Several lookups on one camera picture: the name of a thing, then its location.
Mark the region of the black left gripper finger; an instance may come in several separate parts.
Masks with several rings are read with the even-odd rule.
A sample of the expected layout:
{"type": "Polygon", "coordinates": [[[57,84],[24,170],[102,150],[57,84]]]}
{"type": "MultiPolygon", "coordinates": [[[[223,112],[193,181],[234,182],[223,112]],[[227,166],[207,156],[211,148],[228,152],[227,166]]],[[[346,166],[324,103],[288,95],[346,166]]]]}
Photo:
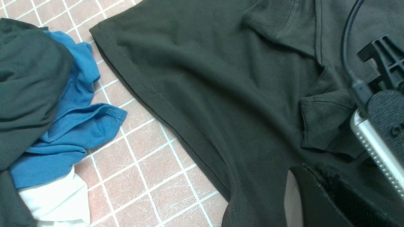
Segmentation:
{"type": "Polygon", "coordinates": [[[290,227],[402,227],[403,201],[333,169],[289,169],[290,227]]]}

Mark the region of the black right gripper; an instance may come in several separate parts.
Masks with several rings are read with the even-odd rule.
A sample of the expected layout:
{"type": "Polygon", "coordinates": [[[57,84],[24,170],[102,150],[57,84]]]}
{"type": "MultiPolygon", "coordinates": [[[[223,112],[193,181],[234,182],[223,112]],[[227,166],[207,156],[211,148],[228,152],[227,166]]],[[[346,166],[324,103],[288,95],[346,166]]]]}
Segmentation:
{"type": "Polygon", "coordinates": [[[403,92],[403,48],[388,35],[370,42],[357,55],[362,62],[375,62],[376,70],[380,74],[377,81],[384,82],[386,89],[403,92]]]}

